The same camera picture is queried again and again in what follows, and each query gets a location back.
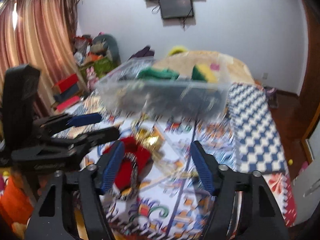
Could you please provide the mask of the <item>red velvet gift pouch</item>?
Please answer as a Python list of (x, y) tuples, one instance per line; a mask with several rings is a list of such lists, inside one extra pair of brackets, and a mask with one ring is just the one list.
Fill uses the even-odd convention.
[(139, 176), (146, 171), (147, 165), (157, 157), (164, 144), (164, 138), (157, 131), (139, 128), (128, 137), (120, 140), (124, 149), (120, 154), (120, 164), (114, 181), (108, 186), (103, 176), (101, 191), (115, 199), (126, 201), (139, 192)]

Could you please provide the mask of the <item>green knitted glove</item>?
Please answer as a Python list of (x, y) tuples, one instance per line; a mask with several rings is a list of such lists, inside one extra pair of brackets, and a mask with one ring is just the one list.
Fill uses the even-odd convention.
[(179, 77), (179, 73), (170, 69), (156, 69), (153, 67), (145, 68), (141, 70), (136, 79), (141, 80), (176, 80)]

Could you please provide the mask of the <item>yellow sponge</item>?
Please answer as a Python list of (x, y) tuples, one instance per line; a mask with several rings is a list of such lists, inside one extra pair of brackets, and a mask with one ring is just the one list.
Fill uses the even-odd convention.
[(193, 67), (191, 79), (206, 83), (218, 83), (218, 78), (207, 64), (196, 64)]

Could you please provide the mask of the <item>orange sleeve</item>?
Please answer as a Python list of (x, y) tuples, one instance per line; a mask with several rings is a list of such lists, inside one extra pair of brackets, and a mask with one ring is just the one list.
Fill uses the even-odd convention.
[(26, 225), (33, 210), (28, 196), (15, 185), (10, 176), (1, 195), (1, 217), (9, 226), (13, 223)]

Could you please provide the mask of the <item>red box stack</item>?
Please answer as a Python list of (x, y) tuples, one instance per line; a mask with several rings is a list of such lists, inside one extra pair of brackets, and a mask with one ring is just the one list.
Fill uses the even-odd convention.
[(79, 78), (77, 74), (72, 74), (53, 85), (52, 93), (55, 103), (52, 105), (52, 108), (54, 110), (57, 110), (58, 105), (80, 92), (78, 82)]

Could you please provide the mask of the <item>patterned colourful bed cover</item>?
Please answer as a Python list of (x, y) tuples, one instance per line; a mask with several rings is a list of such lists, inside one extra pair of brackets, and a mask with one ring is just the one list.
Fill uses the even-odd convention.
[(128, 200), (103, 199), (106, 218), (116, 239), (198, 239), (213, 206), (201, 186), (189, 154), (199, 141), (219, 163), (239, 172), (260, 171), (283, 214), (285, 224), (296, 219), (290, 175), (284, 150), (264, 91), (256, 85), (235, 84), (228, 95), (228, 114), (218, 124), (182, 117), (149, 117), (108, 113), (97, 93), (68, 110), (82, 115), (98, 112), (98, 124), (73, 127), (60, 138), (108, 126), (117, 126), (122, 137), (139, 131), (160, 138), (160, 149), (140, 176), (139, 193)]

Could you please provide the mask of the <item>pink bunny figurine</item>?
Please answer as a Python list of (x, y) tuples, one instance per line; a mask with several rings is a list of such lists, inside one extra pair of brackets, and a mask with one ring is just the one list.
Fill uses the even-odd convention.
[(93, 91), (95, 89), (95, 83), (99, 80), (93, 66), (86, 69), (86, 79), (87, 88)]

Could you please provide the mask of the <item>green cardboard box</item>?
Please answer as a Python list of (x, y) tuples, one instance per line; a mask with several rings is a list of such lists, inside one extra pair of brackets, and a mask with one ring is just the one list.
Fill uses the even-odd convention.
[(103, 57), (97, 61), (89, 62), (79, 67), (84, 79), (87, 79), (87, 69), (93, 67), (98, 78), (102, 78), (117, 67), (117, 64), (108, 57)]

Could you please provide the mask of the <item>pink striped curtain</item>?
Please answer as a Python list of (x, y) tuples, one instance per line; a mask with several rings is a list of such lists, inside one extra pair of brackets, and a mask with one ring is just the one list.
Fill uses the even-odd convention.
[(80, 88), (87, 88), (73, 56), (77, 16), (76, 0), (10, 0), (1, 13), (1, 82), (11, 67), (39, 69), (34, 106), (41, 117), (53, 112), (58, 81), (77, 74)]

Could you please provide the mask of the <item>grey plush toy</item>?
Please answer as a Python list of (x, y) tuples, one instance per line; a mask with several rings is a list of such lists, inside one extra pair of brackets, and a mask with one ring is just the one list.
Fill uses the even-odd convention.
[(100, 34), (93, 38), (90, 52), (96, 55), (106, 56), (116, 63), (121, 62), (117, 41), (109, 34)]

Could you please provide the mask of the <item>clear plastic storage bin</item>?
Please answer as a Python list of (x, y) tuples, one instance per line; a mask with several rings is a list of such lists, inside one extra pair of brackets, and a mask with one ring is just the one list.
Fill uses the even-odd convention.
[(153, 67), (153, 57), (133, 58), (101, 78), (96, 89), (110, 112), (145, 113), (150, 117), (216, 121), (223, 118), (231, 79), (226, 67), (211, 70), (218, 83), (194, 81), (180, 74), (176, 80), (141, 80), (138, 73)]

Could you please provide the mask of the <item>dark purple clothing pile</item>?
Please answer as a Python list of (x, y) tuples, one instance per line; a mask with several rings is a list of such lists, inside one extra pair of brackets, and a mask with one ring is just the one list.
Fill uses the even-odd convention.
[(141, 58), (141, 57), (154, 57), (155, 51), (151, 49), (150, 46), (146, 46), (143, 49), (139, 50), (135, 54), (133, 54), (130, 59), (133, 58)]

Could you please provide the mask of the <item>small black wall monitor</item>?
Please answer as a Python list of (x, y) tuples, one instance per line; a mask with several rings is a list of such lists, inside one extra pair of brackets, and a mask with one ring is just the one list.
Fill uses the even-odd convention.
[(194, 16), (192, 0), (159, 0), (163, 20)]

